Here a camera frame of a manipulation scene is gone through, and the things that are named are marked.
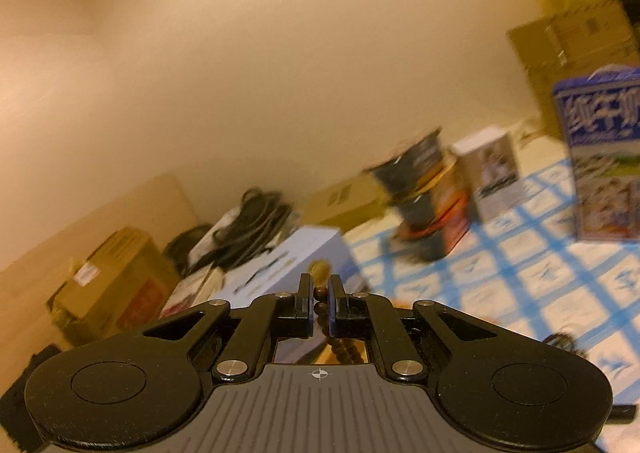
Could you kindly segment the blue checkered bed sheet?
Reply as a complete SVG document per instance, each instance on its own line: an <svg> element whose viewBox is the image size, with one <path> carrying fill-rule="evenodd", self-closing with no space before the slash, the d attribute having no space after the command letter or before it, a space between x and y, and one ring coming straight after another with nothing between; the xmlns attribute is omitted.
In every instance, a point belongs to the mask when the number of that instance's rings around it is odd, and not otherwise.
<svg viewBox="0 0 640 453"><path fill-rule="evenodd" d="M639 246L579 242L563 144L518 151L526 198L474 224L445 258L423 263L394 239L395 212L346 235L376 294L428 298L542 340L565 333L608 377L617 404L639 402Z"/></svg>

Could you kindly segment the bottom black food bowl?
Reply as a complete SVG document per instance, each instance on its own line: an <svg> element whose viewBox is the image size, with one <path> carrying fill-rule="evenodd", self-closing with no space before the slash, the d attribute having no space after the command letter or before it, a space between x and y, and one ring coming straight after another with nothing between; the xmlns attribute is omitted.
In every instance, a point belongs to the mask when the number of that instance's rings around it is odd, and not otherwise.
<svg viewBox="0 0 640 453"><path fill-rule="evenodd" d="M435 261L449 255L468 233L471 221L468 215L469 196L459 194L452 205L431 225L424 228L402 221L395 239L423 261Z"/></svg>

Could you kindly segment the stack of papers books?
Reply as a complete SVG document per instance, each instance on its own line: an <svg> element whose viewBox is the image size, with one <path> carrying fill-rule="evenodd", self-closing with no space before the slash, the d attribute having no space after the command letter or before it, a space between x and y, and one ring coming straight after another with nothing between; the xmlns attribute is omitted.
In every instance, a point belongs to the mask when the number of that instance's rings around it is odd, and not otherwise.
<svg viewBox="0 0 640 453"><path fill-rule="evenodd" d="M160 311L160 318L170 317L199 305L224 287L224 271L212 265L195 271L182 280L169 296Z"/></svg>

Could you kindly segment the left side cardboard box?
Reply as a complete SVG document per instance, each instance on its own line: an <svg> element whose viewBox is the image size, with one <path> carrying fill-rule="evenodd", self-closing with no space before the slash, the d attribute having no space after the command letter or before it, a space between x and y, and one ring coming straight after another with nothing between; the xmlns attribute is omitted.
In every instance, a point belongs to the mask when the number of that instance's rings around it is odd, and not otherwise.
<svg viewBox="0 0 640 453"><path fill-rule="evenodd" d="M46 306L77 347L156 320L180 281L149 233L125 227L73 265Z"/></svg>

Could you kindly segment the small white product box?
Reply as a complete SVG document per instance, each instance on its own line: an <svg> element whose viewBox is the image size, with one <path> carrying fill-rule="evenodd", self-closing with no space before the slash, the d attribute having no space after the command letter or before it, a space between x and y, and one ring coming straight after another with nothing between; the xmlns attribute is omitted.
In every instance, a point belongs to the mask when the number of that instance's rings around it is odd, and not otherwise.
<svg viewBox="0 0 640 453"><path fill-rule="evenodd" d="M488 222L525 199L524 184L509 132L488 126L451 144L471 193L475 216Z"/></svg>

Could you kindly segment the middle black food bowl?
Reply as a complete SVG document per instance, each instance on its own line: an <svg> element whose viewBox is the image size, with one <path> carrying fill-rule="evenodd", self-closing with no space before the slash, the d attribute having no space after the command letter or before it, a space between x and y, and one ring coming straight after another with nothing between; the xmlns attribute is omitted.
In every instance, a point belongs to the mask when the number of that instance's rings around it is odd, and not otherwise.
<svg viewBox="0 0 640 453"><path fill-rule="evenodd" d="M448 164L422 188L394 202L402 220L411 227L425 228L439 221L466 196L458 164Z"/></svg>

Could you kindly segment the large pure milk carton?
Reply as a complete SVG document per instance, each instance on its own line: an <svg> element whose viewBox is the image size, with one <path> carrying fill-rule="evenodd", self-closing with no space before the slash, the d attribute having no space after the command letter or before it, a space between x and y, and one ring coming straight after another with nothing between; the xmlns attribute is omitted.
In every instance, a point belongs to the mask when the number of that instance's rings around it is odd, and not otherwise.
<svg viewBox="0 0 640 453"><path fill-rule="evenodd" d="M337 274L347 293L366 287L340 230L303 226L268 253L224 273L224 286L209 298L228 300L232 308L247 307L265 294L295 293L304 273L311 276L314 286L326 286L331 275Z"/></svg>

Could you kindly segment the small blue milk carton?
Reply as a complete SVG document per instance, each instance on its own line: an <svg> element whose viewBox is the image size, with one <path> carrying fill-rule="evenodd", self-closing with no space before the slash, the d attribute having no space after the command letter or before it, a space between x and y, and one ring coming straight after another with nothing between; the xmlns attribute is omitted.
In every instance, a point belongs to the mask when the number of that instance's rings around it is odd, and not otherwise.
<svg viewBox="0 0 640 453"><path fill-rule="evenodd" d="M572 165L579 239L639 239L639 69L561 80L553 99Z"/></svg>

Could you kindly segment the brown cardboard box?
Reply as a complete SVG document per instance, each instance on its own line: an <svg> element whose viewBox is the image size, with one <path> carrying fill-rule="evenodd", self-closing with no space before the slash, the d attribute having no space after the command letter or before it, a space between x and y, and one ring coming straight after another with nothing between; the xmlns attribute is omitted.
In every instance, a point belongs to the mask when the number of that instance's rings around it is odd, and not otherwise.
<svg viewBox="0 0 640 453"><path fill-rule="evenodd" d="M557 82L607 64L639 64L636 32L618 0L541 18L512 28L508 37L537 100L542 128L559 140L563 132L552 94Z"/></svg>

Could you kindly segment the black food bowl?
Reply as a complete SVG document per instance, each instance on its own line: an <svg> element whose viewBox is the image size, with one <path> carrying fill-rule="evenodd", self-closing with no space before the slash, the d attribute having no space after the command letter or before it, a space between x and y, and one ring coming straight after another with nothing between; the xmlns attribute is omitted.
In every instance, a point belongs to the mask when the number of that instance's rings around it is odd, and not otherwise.
<svg viewBox="0 0 640 453"><path fill-rule="evenodd" d="M425 228L439 221L466 196L458 164L448 164L422 188L394 202L402 220L411 227Z"/></svg>
<svg viewBox="0 0 640 453"><path fill-rule="evenodd" d="M406 143L389 158L366 169L394 200L399 200L422 188L444 168L444 153L440 144L442 128Z"/></svg>
<svg viewBox="0 0 640 453"><path fill-rule="evenodd" d="M468 233L471 221L468 215L469 196L459 194L452 205L431 225L424 228L402 221L395 239L423 261L435 261L449 255Z"/></svg>

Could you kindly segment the top black food bowl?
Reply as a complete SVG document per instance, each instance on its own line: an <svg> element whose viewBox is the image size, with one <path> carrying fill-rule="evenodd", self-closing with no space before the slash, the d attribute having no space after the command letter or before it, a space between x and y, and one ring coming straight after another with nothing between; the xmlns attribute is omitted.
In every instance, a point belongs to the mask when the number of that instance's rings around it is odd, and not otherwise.
<svg viewBox="0 0 640 453"><path fill-rule="evenodd" d="M394 200L399 200L422 188L444 168L444 153L440 144L442 128L406 143L389 158L366 169Z"/></svg>

